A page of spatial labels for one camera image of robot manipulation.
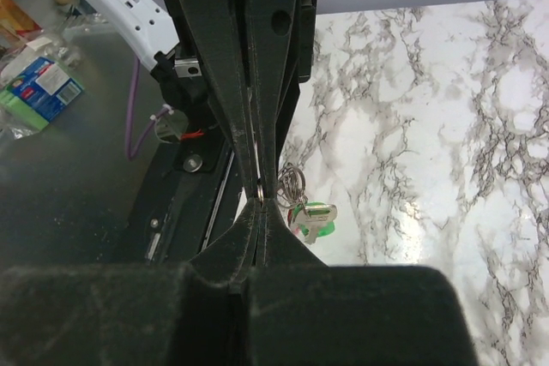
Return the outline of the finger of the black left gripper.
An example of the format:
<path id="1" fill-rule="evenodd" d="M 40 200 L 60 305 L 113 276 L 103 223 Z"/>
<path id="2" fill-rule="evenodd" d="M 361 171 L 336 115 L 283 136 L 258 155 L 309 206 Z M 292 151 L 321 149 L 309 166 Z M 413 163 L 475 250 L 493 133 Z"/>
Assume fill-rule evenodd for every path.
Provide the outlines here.
<path id="1" fill-rule="evenodd" d="M 212 87 L 217 102 L 212 111 L 223 119 L 223 130 L 232 141 L 245 193 L 251 195 L 253 142 L 247 117 L 244 67 L 232 0 L 179 2 L 202 61 L 202 72 Z"/>
<path id="2" fill-rule="evenodd" d="M 256 137 L 257 162 L 262 192 L 276 193 L 278 156 L 276 122 L 281 101 L 294 76 L 304 42 L 311 41 L 313 23 L 308 20 L 317 0 L 246 0 L 251 82 L 251 118 Z"/>

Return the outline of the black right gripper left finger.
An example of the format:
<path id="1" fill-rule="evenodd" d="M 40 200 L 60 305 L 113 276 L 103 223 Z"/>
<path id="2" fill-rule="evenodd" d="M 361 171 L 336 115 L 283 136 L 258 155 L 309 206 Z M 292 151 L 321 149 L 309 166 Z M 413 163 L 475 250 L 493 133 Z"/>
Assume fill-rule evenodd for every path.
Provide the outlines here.
<path id="1" fill-rule="evenodd" d="M 252 268 L 262 264 L 260 220 L 262 203 L 248 200 L 233 225 L 188 265 L 192 282 L 225 293 L 244 293 Z"/>

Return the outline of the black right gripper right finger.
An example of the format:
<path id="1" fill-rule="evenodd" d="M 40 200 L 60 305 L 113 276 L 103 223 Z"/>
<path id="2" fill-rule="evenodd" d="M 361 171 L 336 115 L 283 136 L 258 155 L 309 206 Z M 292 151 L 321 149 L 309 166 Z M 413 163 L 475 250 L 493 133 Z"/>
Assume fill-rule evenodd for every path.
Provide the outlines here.
<path id="1" fill-rule="evenodd" d="M 303 280 L 329 270 L 290 232 L 274 199 L 262 204 L 259 229 L 260 280 Z"/>

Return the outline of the steel key organizer red handle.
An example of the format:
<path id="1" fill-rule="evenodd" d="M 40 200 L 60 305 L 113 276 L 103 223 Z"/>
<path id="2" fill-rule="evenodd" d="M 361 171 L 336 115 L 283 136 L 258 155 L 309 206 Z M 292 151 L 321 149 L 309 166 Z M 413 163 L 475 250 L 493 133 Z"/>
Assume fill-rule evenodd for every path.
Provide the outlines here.
<path id="1" fill-rule="evenodd" d="M 257 134 L 255 130 L 255 120 L 254 120 L 254 95 L 251 87 L 247 87 L 247 94 L 248 94 L 248 104 L 249 104 L 249 119 L 250 119 L 250 131 L 251 131 L 251 139 L 254 149 L 254 164 L 256 169 L 256 194 L 257 199 L 260 201 L 261 204 L 265 201 L 265 195 L 262 187 L 262 172 L 260 169 L 260 161 L 259 161 L 259 152 L 258 152 L 258 140 L 257 140 Z"/>

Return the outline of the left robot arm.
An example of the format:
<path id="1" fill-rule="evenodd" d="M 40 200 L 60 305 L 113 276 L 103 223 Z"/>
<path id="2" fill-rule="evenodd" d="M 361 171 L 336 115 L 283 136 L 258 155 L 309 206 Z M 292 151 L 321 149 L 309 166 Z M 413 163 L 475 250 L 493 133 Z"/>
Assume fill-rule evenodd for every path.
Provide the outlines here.
<path id="1" fill-rule="evenodd" d="M 87 0 L 147 69 L 179 44 L 175 15 L 153 0 Z M 176 0 L 214 100 L 213 113 L 238 158 L 250 197 L 276 193 L 275 125 L 297 74 L 300 0 Z"/>

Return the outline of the green key tag with key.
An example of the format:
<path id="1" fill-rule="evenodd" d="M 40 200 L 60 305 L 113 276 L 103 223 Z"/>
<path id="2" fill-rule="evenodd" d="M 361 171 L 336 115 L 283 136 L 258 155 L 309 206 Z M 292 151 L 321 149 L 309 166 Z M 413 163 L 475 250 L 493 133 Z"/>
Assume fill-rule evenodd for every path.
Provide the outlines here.
<path id="1" fill-rule="evenodd" d="M 306 244 L 313 244 L 319 237 L 329 236 L 335 231 L 337 216 L 336 205 L 309 202 L 297 205 L 288 214 L 288 225 L 291 232 Z"/>

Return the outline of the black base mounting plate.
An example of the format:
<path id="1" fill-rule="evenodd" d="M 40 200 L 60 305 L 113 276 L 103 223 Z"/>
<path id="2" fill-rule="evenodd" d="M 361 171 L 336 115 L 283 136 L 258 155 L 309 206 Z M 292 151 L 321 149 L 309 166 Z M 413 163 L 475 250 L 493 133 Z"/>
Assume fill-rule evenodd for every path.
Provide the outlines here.
<path id="1" fill-rule="evenodd" d="M 146 141 L 158 146 L 112 255 L 116 263 L 187 261 L 211 238 L 218 221 L 235 210 L 233 153 L 208 102 L 202 80 L 185 80 L 181 92 L 164 88 L 170 102 L 134 135 L 136 92 L 127 108 L 124 149 L 135 160 Z"/>

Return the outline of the green blue sponge pack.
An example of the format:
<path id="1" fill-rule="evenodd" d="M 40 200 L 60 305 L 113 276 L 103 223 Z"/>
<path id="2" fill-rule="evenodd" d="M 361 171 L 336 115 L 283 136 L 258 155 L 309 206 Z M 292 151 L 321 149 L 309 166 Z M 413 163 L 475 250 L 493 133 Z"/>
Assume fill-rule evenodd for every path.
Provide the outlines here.
<path id="1" fill-rule="evenodd" d="M 40 56 L 1 90 L 1 108 L 39 132 L 83 92 L 82 84 L 64 65 Z"/>

